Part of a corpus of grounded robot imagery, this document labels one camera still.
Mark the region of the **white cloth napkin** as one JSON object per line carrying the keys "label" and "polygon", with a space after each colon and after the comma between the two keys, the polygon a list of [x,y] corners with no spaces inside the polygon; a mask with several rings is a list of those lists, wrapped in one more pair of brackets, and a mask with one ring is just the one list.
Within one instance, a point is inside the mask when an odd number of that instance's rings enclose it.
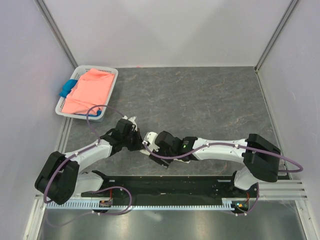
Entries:
{"label": "white cloth napkin", "polygon": [[178,159],[178,158],[173,158],[173,159],[164,159],[164,158],[160,158],[160,157],[157,157],[156,155],[158,155],[159,153],[157,151],[152,151],[152,154],[150,152],[148,152],[146,149],[142,149],[139,151],[141,154],[144,154],[146,156],[148,156],[149,158],[151,158],[152,160],[153,159],[156,159],[156,160],[161,160],[163,162],[167,162],[168,164],[172,163],[173,161],[176,161],[176,162],[181,162],[181,163],[185,163],[185,164],[189,164],[190,161],[187,160],[182,160],[182,159]]}

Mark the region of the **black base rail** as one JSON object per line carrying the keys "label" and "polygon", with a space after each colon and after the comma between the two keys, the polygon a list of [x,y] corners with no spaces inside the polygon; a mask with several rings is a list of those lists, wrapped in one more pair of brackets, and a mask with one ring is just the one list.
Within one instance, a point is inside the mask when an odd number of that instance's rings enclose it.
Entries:
{"label": "black base rail", "polygon": [[110,176],[101,189],[124,187],[133,203],[218,204],[222,199],[253,199],[257,185],[248,190],[233,186],[231,176]]}

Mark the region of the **left aluminium frame post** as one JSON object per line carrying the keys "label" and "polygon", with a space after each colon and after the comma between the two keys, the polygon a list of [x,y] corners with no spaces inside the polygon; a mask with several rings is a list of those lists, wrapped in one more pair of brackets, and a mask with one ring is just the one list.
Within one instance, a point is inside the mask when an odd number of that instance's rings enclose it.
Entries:
{"label": "left aluminium frame post", "polygon": [[43,15],[45,21],[47,22],[51,32],[53,33],[54,37],[56,38],[59,46],[63,50],[65,56],[67,57],[69,63],[71,66],[75,69],[78,67],[78,63],[72,54],[62,32],[60,31],[49,7],[47,6],[46,2],[44,0],[35,0],[34,1],[39,8],[41,14]]}

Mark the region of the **white plastic basket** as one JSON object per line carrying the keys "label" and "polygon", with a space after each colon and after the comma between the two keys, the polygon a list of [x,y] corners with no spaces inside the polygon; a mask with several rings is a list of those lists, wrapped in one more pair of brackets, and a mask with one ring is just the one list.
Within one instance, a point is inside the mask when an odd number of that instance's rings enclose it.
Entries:
{"label": "white plastic basket", "polygon": [[[97,69],[97,70],[100,70],[100,71],[104,71],[104,72],[115,74],[111,90],[109,92],[109,95],[107,97],[107,100],[106,100],[105,104],[103,104],[103,105],[107,105],[109,100],[110,100],[111,94],[113,92],[113,88],[114,88],[114,85],[116,83],[116,80],[117,80],[119,72],[118,72],[117,69],[110,68],[110,67],[92,66],[92,65],[80,65],[74,70],[74,72],[71,75],[70,79],[76,79],[77,80],[77,79],[79,79],[79,77],[81,75],[83,75],[84,73],[86,73],[90,69]],[[58,103],[57,103],[57,105],[55,107],[55,112],[56,112],[57,115],[68,117],[68,118],[81,119],[81,120],[85,120],[86,119],[86,115],[63,113],[62,112],[62,108],[64,106],[64,103],[65,103],[65,99],[63,97],[60,97],[60,99],[59,99],[59,101],[58,101]],[[102,112],[101,112],[101,114],[99,116],[88,116],[88,119],[90,121],[94,121],[94,122],[102,122],[103,119],[104,119],[105,112],[106,112],[106,108],[102,107]]]}

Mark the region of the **pink cloth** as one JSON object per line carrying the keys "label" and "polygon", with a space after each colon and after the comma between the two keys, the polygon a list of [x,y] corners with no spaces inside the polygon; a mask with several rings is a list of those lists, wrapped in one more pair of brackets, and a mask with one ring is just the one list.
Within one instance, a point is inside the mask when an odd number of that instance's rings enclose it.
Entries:
{"label": "pink cloth", "polygon": [[114,73],[90,69],[82,74],[75,87],[66,96],[61,112],[64,114],[98,117],[102,113],[101,105],[105,104],[111,91]]}

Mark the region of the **blue cloth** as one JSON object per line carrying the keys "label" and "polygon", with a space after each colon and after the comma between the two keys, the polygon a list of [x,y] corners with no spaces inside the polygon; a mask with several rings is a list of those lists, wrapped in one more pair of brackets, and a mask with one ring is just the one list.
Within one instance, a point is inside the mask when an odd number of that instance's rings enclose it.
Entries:
{"label": "blue cloth", "polygon": [[75,87],[75,85],[77,84],[77,80],[76,79],[69,79],[63,86],[62,86],[62,90],[59,93],[60,97],[66,98],[67,95],[71,92],[71,90]]}

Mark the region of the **aluminium frame post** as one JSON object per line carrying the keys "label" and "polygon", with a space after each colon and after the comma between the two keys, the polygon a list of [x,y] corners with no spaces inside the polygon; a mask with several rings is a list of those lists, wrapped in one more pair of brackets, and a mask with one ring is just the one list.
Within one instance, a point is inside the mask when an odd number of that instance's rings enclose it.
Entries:
{"label": "aluminium frame post", "polygon": [[43,15],[45,21],[47,22],[51,32],[53,33],[54,37],[56,38],[59,46],[63,50],[65,56],[67,57],[69,63],[71,66],[75,69],[78,67],[78,63],[72,54],[62,32],[60,31],[49,7],[47,6],[46,2],[44,0],[35,0],[34,1],[39,8],[41,14]]}
{"label": "aluminium frame post", "polygon": [[269,41],[267,42],[267,45],[265,46],[261,56],[259,57],[255,67],[254,71],[257,74],[260,69],[262,68],[264,62],[266,61],[268,55],[272,51],[275,43],[277,42],[278,38],[280,37],[282,31],[286,27],[290,17],[294,13],[296,7],[300,3],[300,0],[290,0],[288,6],[286,7],[282,17],[280,18],[275,30],[273,31]]}

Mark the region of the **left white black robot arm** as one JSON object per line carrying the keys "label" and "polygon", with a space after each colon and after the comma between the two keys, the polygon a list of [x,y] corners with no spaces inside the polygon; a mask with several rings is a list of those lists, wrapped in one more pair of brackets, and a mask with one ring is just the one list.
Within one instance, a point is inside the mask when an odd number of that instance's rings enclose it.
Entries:
{"label": "left white black robot arm", "polygon": [[115,128],[107,131],[92,144],[73,152],[52,152],[35,180],[34,187],[47,202],[58,205],[66,203],[73,195],[93,191],[99,197],[106,196],[110,185],[99,171],[80,175],[94,163],[109,158],[123,148],[129,151],[143,149],[142,137],[136,124],[136,117],[121,118]]}

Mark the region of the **right aluminium frame post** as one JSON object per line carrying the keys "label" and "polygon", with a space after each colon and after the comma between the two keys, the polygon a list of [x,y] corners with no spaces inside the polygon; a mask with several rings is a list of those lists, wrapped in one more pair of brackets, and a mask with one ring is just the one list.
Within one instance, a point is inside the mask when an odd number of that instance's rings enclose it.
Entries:
{"label": "right aluminium frame post", "polygon": [[266,61],[268,55],[272,51],[275,43],[277,42],[278,38],[280,37],[282,31],[286,27],[290,17],[294,13],[296,7],[300,3],[300,0],[290,0],[288,6],[286,7],[282,17],[280,18],[275,30],[273,31],[269,41],[267,42],[267,45],[265,46],[261,56],[259,57],[255,67],[254,71],[257,74],[260,69],[262,68],[264,62]]}

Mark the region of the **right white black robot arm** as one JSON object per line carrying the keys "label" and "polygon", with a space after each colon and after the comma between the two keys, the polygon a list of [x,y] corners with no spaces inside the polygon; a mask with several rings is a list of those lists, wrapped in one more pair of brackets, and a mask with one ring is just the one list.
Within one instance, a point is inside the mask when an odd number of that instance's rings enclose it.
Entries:
{"label": "right white black robot arm", "polygon": [[166,131],[149,132],[142,144],[149,157],[166,168],[172,161],[223,160],[243,164],[229,184],[229,191],[235,197],[242,196],[256,183],[278,180],[281,151],[258,134],[222,141],[196,136],[180,139]]}

